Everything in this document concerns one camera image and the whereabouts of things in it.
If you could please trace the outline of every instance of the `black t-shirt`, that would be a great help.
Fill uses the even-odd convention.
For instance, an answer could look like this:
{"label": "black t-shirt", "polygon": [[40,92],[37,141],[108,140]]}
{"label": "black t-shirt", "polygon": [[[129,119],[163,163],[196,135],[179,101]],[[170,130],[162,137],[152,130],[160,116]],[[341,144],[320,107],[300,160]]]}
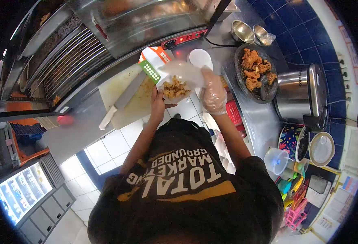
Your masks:
{"label": "black t-shirt", "polygon": [[182,230],[206,243],[269,243],[283,218],[282,197],[260,158],[240,165],[227,173],[204,127],[172,119],[145,160],[106,180],[89,239],[141,243]]}

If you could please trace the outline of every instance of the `fried chicken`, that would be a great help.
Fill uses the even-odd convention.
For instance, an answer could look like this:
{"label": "fried chicken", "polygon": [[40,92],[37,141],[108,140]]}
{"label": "fried chicken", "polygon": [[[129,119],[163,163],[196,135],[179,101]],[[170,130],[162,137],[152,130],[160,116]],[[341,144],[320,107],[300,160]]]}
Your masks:
{"label": "fried chicken", "polygon": [[184,96],[191,92],[191,90],[185,89],[186,83],[181,83],[176,75],[172,78],[172,84],[168,82],[164,82],[164,95],[167,98],[175,98]]}
{"label": "fried chicken", "polygon": [[55,99],[53,99],[52,105],[53,107],[61,100],[61,97],[59,97],[58,95],[56,95]]}
{"label": "fried chicken", "polygon": [[39,26],[42,26],[43,23],[45,23],[45,21],[50,17],[50,13],[45,14],[44,16],[42,16],[41,18],[41,22],[39,23]]}
{"label": "fried chicken", "polygon": [[[257,51],[250,51],[247,48],[244,49],[241,66],[244,69],[242,74],[246,76],[245,85],[250,91],[262,87],[262,83],[258,81],[260,74],[264,74],[271,69],[269,61],[259,57]],[[269,85],[277,78],[277,75],[272,72],[267,72],[266,76]]]}
{"label": "fried chicken", "polygon": [[264,59],[264,64],[259,64],[257,67],[259,69],[259,73],[263,74],[265,71],[268,71],[271,69],[271,63],[268,62],[266,59]]}
{"label": "fried chicken", "polygon": [[255,71],[244,71],[245,76],[247,76],[248,78],[252,78],[252,79],[259,79],[260,78],[260,74],[256,73]]}
{"label": "fried chicken", "polygon": [[244,49],[244,56],[242,57],[242,63],[241,66],[245,70],[251,70],[253,67],[253,64],[258,65],[262,62],[262,58],[258,56],[257,51],[251,51],[249,52],[249,49]]}
{"label": "fried chicken", "polygon": [[274,74],[273,72],[267,72],[267,74],[265,74],[267,76],[268,79],[268,84],[271,85],[274,80],[278,77],[276,74]]}
{"label": "fried chicken", "polygon": [[248,88],[248,90],[253,91],[255,88],[262,87],[262,83],[257,79],[247,78],[245,81],[245,86]]}

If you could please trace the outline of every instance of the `red control panel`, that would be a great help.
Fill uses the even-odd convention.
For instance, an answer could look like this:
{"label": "red control panel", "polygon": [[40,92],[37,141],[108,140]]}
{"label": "red control panel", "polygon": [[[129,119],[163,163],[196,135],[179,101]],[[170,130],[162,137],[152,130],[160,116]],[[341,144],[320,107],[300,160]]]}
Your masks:
{"label": "red control panel", "polygon": [[175,45],[178,45],[178,44],[181,44],[181,43],[184,43],[186,41],[190,41],[192,39],[196,39],[196,38],[199,38],[201,37],[201,33],[203,34],[206,34],[207,30],[200,30],[200,31],[197,31],[197,32],[193,32],[193,33],[190,33],[190,34],[186,34],[186,35],[183,35],[183,36],[179,36],[179,37],[176,37],[176,38],[173,38],[171,40],[168,40],[168,41],[165,41],[161,44],[161,47],[163,49],[167,49],[167,47],[165,46],[165,44],[167,42],[174,42]]}

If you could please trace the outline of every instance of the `white knife handle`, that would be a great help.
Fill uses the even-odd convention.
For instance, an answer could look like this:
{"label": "white knife handle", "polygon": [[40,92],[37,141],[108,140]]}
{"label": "white knife handle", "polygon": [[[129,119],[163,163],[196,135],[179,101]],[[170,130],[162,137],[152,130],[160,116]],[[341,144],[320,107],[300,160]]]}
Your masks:
{"label": "white knife handle", "polygon": [[101,124],[99,125],[99,129],[105,130],[106,126],[110,122],[111,118],[114,116],[114,113],[118,111],[117,108],[113,105],[110,110],[108,110],[107,114],[104,116]]}

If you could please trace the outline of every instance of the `rice cooker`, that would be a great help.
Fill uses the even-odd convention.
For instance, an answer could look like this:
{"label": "rice cooker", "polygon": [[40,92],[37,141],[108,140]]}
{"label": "rice cooker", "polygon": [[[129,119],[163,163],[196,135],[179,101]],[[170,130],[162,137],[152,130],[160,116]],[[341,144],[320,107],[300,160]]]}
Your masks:
{"label": "rice cooker", "polygon": [[278,74],[275,108],[285,122],[304,124],[311,132],[324,131],[328,122],[325,76],[317,64]]}

